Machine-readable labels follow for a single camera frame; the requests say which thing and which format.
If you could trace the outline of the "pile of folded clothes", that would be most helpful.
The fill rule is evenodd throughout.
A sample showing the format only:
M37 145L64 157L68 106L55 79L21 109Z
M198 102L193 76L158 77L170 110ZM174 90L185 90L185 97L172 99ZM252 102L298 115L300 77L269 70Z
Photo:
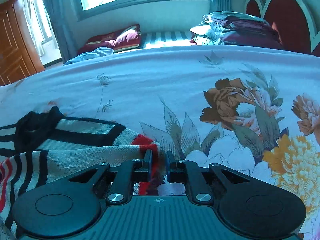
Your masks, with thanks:
M196 45L235 45L282 50L279 35L262 18L232 11L216 11L203 16L190 29Z

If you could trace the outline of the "dark red pillow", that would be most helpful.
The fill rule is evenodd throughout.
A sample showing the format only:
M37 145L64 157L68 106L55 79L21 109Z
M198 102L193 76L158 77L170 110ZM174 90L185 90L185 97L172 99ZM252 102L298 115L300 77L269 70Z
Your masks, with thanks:
M140 25L134 24L125 29L88 39L78 50L78 55L92 52L100 47L113 49L115 53L136 49L141 45L141 39Z

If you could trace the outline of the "brown wooden door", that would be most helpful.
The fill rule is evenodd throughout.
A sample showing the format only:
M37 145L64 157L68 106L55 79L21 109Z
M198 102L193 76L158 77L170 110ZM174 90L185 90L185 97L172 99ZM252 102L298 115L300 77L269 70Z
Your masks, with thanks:
M1 86L44 71L31 39L22 1L1 4Z

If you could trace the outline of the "striped window seat mattress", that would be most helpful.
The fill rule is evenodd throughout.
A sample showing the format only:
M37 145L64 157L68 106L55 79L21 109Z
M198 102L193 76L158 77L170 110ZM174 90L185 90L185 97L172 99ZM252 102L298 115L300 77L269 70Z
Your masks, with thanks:
M194 46L196 43L191 38L189 31L153 32L141 35L139 49L152 49L162 47Z

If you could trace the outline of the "striped knit sweater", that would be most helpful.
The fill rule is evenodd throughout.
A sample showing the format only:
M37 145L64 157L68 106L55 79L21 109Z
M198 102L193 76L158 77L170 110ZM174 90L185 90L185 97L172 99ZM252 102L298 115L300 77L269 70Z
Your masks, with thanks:
M143 158L158 142L116 122L29 112L15 124L1 127L1 226L16 231L11 210L16 199L36 187L98 163L118 166Z

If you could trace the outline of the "red heart-shaped headboard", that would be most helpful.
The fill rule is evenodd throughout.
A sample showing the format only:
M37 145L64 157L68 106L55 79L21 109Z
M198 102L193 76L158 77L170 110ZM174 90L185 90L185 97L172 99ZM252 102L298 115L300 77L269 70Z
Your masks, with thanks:
M246 0L245 13L266 20L285 50L319 57L319 31L303 0Z

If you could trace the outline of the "floral white bed sheet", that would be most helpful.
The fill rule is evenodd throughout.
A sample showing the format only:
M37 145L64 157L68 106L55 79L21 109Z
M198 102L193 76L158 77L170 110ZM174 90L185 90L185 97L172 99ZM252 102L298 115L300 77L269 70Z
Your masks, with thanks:
M319 239L319 58L249 47L190 46L113 54L1 86L1 127L58 107L116 122L160 144L134 193L174 196L164 154L224 165L294 193L302 239Z

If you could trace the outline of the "light blue garment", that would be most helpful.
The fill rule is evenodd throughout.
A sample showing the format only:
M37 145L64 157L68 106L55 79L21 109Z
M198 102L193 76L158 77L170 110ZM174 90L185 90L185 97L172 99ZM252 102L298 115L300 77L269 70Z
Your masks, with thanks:
M93 51L81 53L80 55L68 60L63 65L67 66L73 63L78 63L78 62L86 61L90 59L96 59L103 56L110 56L113 54L114 54L114 50L112 48L99 47Z

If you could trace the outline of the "blue left curtain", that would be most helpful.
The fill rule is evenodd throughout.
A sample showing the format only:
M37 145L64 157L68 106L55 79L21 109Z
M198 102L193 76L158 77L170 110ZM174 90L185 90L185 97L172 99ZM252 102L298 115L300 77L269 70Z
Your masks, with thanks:
M43 0L63 62L76 56L75 40L67 23L64 0Z

